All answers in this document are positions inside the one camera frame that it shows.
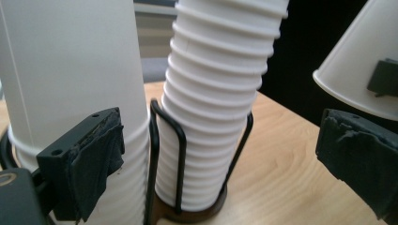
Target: wooden tabletop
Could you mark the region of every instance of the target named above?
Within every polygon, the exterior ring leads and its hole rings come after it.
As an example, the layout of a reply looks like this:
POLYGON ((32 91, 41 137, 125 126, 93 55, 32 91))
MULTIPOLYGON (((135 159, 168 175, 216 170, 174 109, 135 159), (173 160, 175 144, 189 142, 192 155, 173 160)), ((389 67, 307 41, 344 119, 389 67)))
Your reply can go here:
MULTIPOLYGON (((162 82, 145 94, 161 99, 162 82)), ((375 225, 371 208, 333 177, 315 155, 319 128, 259 94, 252 134, 228 183, 221 212, 199 224, 375 225)), ((8 124, 0 101, 0 132, 8 124)), ((162 219, 158 225, 175 224, 162 219)))

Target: wooden table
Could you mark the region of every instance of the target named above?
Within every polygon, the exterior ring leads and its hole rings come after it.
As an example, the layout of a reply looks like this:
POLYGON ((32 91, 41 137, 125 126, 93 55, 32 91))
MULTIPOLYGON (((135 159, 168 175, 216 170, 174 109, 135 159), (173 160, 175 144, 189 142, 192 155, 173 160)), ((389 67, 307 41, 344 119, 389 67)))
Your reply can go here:
MULTIPOLYGON (((145 85, 161 99, 162 82, 145 85)), ((200 224, 386 224, 344 182, 316 159, 319 128, 259 94, 254 127, 228 184, 221 212, 200 224)), ((0 132, 8 124, 0 101, 0 132)), ((158 225, 175 224, 165 219, 158 225)))

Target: dark background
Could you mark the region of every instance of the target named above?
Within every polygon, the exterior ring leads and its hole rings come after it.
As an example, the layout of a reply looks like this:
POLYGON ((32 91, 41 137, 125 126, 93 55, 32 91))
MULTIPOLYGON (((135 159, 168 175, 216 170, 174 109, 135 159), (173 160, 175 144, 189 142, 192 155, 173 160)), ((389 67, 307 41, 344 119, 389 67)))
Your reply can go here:
POLYGON ((356 110, 323 91, 313 72, 360 12, 366 0, 290 0, 260 92, 319 125, 325 108, 367 118, 398 133, 398 123, 356 110))

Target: black wire holder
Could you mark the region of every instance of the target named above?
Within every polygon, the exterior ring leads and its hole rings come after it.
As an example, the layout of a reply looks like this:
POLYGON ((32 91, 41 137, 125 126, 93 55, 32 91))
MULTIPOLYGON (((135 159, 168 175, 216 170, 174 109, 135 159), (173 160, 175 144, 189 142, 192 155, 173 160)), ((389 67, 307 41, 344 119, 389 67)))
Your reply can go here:
MULTIPOLYGON (((179 141, 179 155, 178 155, 178 170, 177 170, 177 184, 176 184, 176 205, 174 207, 174 215, 172 217, 168 217, 171 220, 176 220, 178 222, 193 222, 193 221, 200 221, 204 220, 206 218, 209 218, 209 216, 213 216, 214 213, 202 213, 199 212, 199 218, 196 217, 194 220, 187 219, 184 220, 184 218, 179 219, 178 216, 180 216, 183 211, 181 209, 181 199, 182 199, 182 189, 183 189, 183 178, 184 178, 184 170, 185 170, 185 157, 186 157, 186 149, 187 149, 187 140, 186 136, 184 133, 184 130, 182 129, 181 125, 172 118, 169 114, 167 114, 165 111, 161 109, 161 107, 158 104, 158 101, 156 99, 151 99, 150 102, 150 125, 149 125, 149 132, 150 132, 150 141, 151 141, 151 149, 150 149, 150 162, 149 162, 149 175, 148 175, 148 185, 147 185, 147 192, 146 192, 146 203, 145 203, 145 220, 144 224, 145 225, 151 225, 156 222, 159 217, 154 216, 154 204, 156 200, 156 193, 155 193, 155 183, 156 183, 156 175, 157 175, 157 169, 158 169, 158 161, 159 161, 159 153, 160 153, 160 138, 159 138, 159 130, 158 130, 158 125, 157 125, 157 115, 163 119, 176 133, 179 141)), ((247 125, 245 128, 245 131, 243 132, 242 138, 240 139, 240 143, 237 147, 237 150, 235 152, 235 155, 231 161, 231 164, 228 169, 228 173, 225 176, 225 180, 222 184, 222 189, 220 191, 220 202, 219 205, 215 206, 215 210, 218 212, 222 205, 223 201, 225 200, 226 197, 226 189, 227 189, 227 183, 228 180, 235 169, 237 165, 237 161, 240 157, 240 154, 246 144, 246 141, 249 138, 249 135, 252 131, 253 128, 253 114, 250 112, 247 116, 247 125)))

